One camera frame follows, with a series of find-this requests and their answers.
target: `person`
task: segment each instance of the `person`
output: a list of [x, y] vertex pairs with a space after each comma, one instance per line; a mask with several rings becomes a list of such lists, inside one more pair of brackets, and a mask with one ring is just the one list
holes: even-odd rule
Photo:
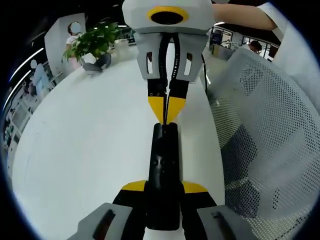
[[262, 51], [262, 46], [257, 40], [253, 40], [249, 44], [244, 44], [241, 48], [248, 49], [256, 54], [259, 54]]
[[34, 96], [37, 95], [37, 89], [36, 89], [36, 87], [32, 84], [32, 82], [29, 83], [28, 92], [30, 93], [30, 96], [31, 96], [31, 97], [34, 97]]
[[[68, 37], [68, 39], [66, 40], [66, 50], [69, 50], [71, 49], [72, 47], [72, 44], [75, 40], [77, 40], [80, 36], [81, 36], [81, 33], [80, 32], [77, 32], [77, 33], [74, 33], [72, 31], [72, 25], [74, 23], [78, 23], [78, 22], [72, 22], [68, 25], [68, 28], [67, 28], [67, 31], [68, 33], [70, 34], [70, 36]], [[75, 57], [71, 57], [69, 58], [69, 61], [73, 67], [73, 70], [76, 70], [78, 68], [81, 67], [81, 64], [78, 62], [78, 60], [75, 58]]]
[[43, 100], [49, 93], [50, 81], [45, 68], [41, 63], [36, 65], [31, 81], [35, 86], [36, 94]]
[[23, 86], [23, 96], [28, 95], [29, 94], [29, 86], [27, 85], [26, 82], [23, 82], [22, 86]]
[[320, 69], [306, 40], [270, 2], [258, 7], [213, 4], [216, 22], [269, 30], [281, 41], [273, 64], [292, 77], [320, 113]]

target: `ceiling light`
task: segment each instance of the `ceiling light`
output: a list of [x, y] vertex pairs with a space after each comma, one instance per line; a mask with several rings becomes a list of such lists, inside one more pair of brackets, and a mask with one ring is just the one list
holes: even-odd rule
[[15, 90], [17, 89], [17, 87], [22, 83], [22, 81], [26, 78], [26, 76], [29, 75], [29, 73], [31, 73], [31, 70], [29, 70], [22, 78], [21, 80], [17, 83], [17, 85], [14, 86], [14, 88], [12, 89], [12, 91], [10, 92], [9, 96], [7, 97], [7, 99], [5, 100], [5, 103], [3, 105], [2, 111], [5, 109], [9, 99], [11, 98], [12, 94], [14, 94]]
[[221, 25], [221, 24], [225, 24], [225, 22], [224, 21], [217, 22], [217, 23], [214, 24], [214, 26], [218, 26], [218, 25]]
[[40, 37], [42, 34], [45, 34], [45, 33], [46, 33], [46, 31], [43, 31], [43, 32], [39, 33], [37, 36], [35, 36], [34, 38], [32, 38], [31, 41], [36, 40], [38, 37]]
[[14, 75], [16, 75], [16, 73], [30, 60], [32, 59], [35, 55], [37, 55], [38, 53], [40, 53], [44, 48], [39, 49], [38, 51], [36, 51], [34, 54], [32, 54], [30, 57], [28, 57], [12, 74], [12, 76], [9, 79], [9, 82], [11, 81], [11, 79], [14, 77]]

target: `office desk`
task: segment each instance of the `office desk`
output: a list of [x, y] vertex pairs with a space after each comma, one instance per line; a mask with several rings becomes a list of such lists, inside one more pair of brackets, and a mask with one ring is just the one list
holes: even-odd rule
[[[135, 46], [130, 49], [137, 54]], [[168, 53], [170, 73], [172, 47]], [[43, 239], [68, 238], [82, 218], [112, 203], [122, 186], [148, 179], [157, 118], [148, 103], [147, 82], [136, 60], [117, 63], [113, 56], [112, 61], [100, 75], [88, 76], [79, 68], [66, 77], [41, 102], [21, 136], [12, 186]], [[199, 80], [189, 86], [176, 122], [183, 180], [203, 185], [218, 205], [224, 204], [216, 127]], [[148, 230], [144, 239], [155, 239], [155, 234]], [[159, 238], [181, 236], [180, 229]]]

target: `window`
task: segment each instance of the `window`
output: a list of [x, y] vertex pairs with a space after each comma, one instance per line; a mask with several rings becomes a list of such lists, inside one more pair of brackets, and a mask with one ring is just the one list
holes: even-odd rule
[[247, 36], [244, 36], [244, 37], [243, 37], [243, 39], [242, 39], [242, 45], [244, 45], [244, 44], [249, 44], [249, 43], [251, 43], [252, 41], [258, 41], [258, 42], [261, 44], [262, 50], [261, 50], [261, 52], [259, 53], [259, 55], [260, 55], [261, 57], [263, 57], [264, 59], [267, 59], [267, 60], [271, 60], [271, 61], [274, 59], [274, 57], [269, 56], [269, 54], [270, 54], [270, 55], [273, 55], [272, 53], [274, 52], [274, 49], [278, 49], [277, 46], [272, 45], [272, 44], [270, 44], [270, 43], [266, 43], [265, 41], [261, 41], [261, 40], [254, 39], [254, 38], [247, 37]]
[[230, 49], [231, 46], [231, 39], [232, 39], [232, 32], [224, 30], [222, 28], [214, 27], [212, 30], [214, 44], [218, 44], [220, 46], [223, 46], [227, 49]]

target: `green leaves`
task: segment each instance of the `green leaves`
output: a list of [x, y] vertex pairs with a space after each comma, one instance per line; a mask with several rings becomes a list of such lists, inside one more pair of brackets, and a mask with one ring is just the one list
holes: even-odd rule
[[110, 44], [114, 44], [121, 30], [116, 23], [109, 25], [99, 24], [96, 29], [90, 29], [75, 40], [70, 49], [63, 53], [63, 58], [80, 58], [91, 53], [95, 58], [99, 58], [102, 53], [106, 53]]

